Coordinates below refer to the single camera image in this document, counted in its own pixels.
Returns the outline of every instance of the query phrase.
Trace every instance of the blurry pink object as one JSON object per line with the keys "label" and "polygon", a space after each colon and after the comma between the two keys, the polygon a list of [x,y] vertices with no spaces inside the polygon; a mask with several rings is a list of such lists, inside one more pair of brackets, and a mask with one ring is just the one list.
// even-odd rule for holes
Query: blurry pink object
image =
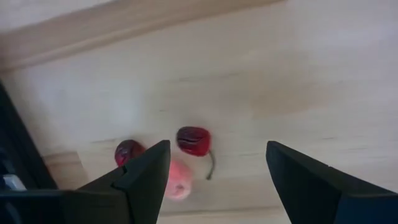
{"label": "blurry pink object", "polygon": [[170,161],[169,179],[165,196],[180,201],[188,197],[192,189],[192,172],[182,161]]}

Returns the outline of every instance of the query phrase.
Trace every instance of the wooden table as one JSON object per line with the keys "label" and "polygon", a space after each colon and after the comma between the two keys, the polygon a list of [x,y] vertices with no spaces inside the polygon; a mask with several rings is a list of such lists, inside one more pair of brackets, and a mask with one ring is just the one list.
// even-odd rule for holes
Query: wooden table
{"label": "wooden table", "polygon": [[173,142],[195,185],[186,201],[164,201],[162,222],[185,214],[192,219],[179,222],[231,223],[238,211],[288,223],[265,163],[268,140],[398,191],[397,21],[396,1],[282,1],[13,69],[1,80],[61,188],[115,168],[123,139],[149,147],[174,140],[181,126],[203,126],[214,137],[214,179],[205,180],[208,158]]}

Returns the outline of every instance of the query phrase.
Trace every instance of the black object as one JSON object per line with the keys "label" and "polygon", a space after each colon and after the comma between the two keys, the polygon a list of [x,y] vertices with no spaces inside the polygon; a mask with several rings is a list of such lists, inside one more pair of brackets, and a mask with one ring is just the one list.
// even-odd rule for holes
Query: black object
{"label": "black object", "polygon": [[0,192],[0,223],[155,224],[169,176],[170,141],[78,190]]}
{"label": "black object", "polygon": [[0,176],[4,174],[17,175],[27,189],[57,188],[0,84]]}
{"label": "black object", "polygon": [[292,224],[398,223],[398,195],[280,143],[267,145],[272,181]]}

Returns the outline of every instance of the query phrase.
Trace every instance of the wooden surface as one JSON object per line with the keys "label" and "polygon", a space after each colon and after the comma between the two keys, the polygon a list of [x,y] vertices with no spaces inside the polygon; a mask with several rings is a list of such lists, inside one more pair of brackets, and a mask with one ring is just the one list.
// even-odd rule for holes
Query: wooden surface
{"label": "wooden surface", "polygon": [[279,207],[268,140],[398,191],[396,21],[397,1],[282,1],[1,79],[61,188],[115,168],[123,139],[149,147],[194,125],[211,131],[218,167],[206,181],[208,158],[173,142],[195,185],[182,203],[164,200],[166,216]]}
{"label": "wooden surface", "polygon": [[287,214],[281,208],[229,210],[222,212],[160,214],[158,224],[289,224]]}
{"label": "wooden surface", "polygon": [[46,21],[112,0],[2,0],[0,32]]}
{"label": "wooden surface", "polygon": [[47,62],[180,22],[275,1],[113,1],[1,34],[0,70]]}

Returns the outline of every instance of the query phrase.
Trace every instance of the red cherry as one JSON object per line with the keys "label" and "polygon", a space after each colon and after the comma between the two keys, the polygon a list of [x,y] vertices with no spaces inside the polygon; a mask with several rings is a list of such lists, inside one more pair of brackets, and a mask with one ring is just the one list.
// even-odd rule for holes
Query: red cherry
{"label": "red cherry", "polygon": [[182,127],[177,132],[177,145],[193,156],[205,156],[210,150],[210,133],[203,128]]}
{"label": "red cherry", "polygon": [[123,166],[129,159],[137,158],[145,149],[138,142],[130,139],[121,142],[114,152],[114,160],[119,167]]}

